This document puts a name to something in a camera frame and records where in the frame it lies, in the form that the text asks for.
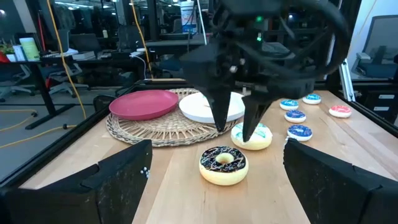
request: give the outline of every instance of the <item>woven mat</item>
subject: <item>woven mat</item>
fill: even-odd
[[[178,101],[198,90],[180,88],[169,90],[178,95]],[[120,141],[135,144],[143,139],[151,139],[154,147],[189,145],[195,142],[215,138],[229,131],[238,120],[225,124],[225,130],[219,133],[214,124],[204,124],[186,118],[177,107],[170,113],[148,121],[128,121],[109,114],[106,128]]]

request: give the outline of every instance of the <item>office chair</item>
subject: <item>office chair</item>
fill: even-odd
[[[142,34],[145,35],[143,26],[140,26]],[[136,25],[132,26],[120,26],[119,30],[119,49],[128,50],[129,52],[135,52],[138,48],[143,48],[139,31]]]
[[[35,93],[27,88],[34,87],[34,85],[19,86],[18,83],[29,78],[31,72],[26,65],[16,66],[2,66],[0,67],[0,102],[6,101],[5,96],[17,91],[30,93],[34,96]]]
[[[67,65],[67,69],[71,77],[83,73],[83,71],[81,70],[80,66],[77,63],[74,63],[73,66],[74,68],[70,68],[70,66]],[[61,84],[50,88],[49,91],[50,95],[58,93],[60,91],[66,91],[72,96],[72,98],[76,97],[76,94],[72,90],[72,85],[69,82],[69,79],[67,77],[63,65],[44,67],[41,68],[41,71],[46,78],[51,78],[53,80],[61,82]],[[87,90],[90,90],[90,87],[86,84],[74,83],[74,86],[76,88],[87,88]]]
[[[356,54],[352,72],[371,78],[394,78],[398,65],[398,23],[396,16],[374,16],[362,52]]]

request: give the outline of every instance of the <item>office floor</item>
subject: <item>office floor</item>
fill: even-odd
[[[79,95],[81,98],[81,101],[83,104],[92,104],[93,103],[93,98],[98,95],[111,95],[114,96],[114,92],[117,90],[117,88],[108,88],[108,89],[95,89],[93,88],[92,90],[79,90]],[[53,100],[53,103],[55,105],[57,104],[69,104],[69,103],[79,103],[77,98],[72,98],[69,93],[63,92],[63,93],[55,93],[51,95],[51,98]],[[0,103],[1,105],[43,105],[44,101],[42,99],[42,96],[40,95],[39,92],[36,91],[35,96],[29,96],[27,93],[17,93],[16,95],[9,95],[6,98],[6,102]]]
[[[79,94],[81,95],[83,104],[85,104],[86,114],[87,116],[90,116],[95,112],[94,107],[92,106],[93,98],[97,95],[103,94],[114,95],[114,90],[79,91]],[[78,100],[76,98],[72,98],[66,93],[56,93],[52,95],[52,99],[55,104],[78,104]],[[6,98],[5,103],[0,103],[0,110],[33,109],[39,114],[38,117],[30,119],[21,126],[6,131],[0,131],[0,146],[35,136],[49,129],[62,126],[65,123],[79,124],[83,121],[81,108],[79,105],[76,105],[33,130],[25,130],[25,126],[47,115],[46,107],[44,105],[37,106],[39,104],[43,104],[43,100],[39,94],[36,96],[29,96],[23,93],[10,96]],[[30,112],[0,113],[0,129],[15,125],[29,116]],[[26,142],[0,148],[0,180],[28,161],[32,156],[45,149],[59,137],[63,136],[67,131],[68,130],[59,129]]]

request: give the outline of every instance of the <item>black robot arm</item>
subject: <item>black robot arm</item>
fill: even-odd
[[[224,130],[229,98],[235,81],[255,80],[249,96],[243,98],[243,139],[248,141],[271,103],[279,98],[298,99],[313,91],[319,75],[332,73],[346,58],[350,34],[344,17],[326,0],[299,0],[296,5],[319,14],[326,22],[320,35],[335,35],[335,51],[328,65],[310,72],[299,72],[295,65],[307,57],[303,48],[287,65],[274,59],[285,55],[267,54],[262,49],[266,19],[280,17],[290,1],[220,0],[216,2],[211,25],[213,35],[208,45],[181,57],[185,79],[194,84],[208,99],[218,131]]]

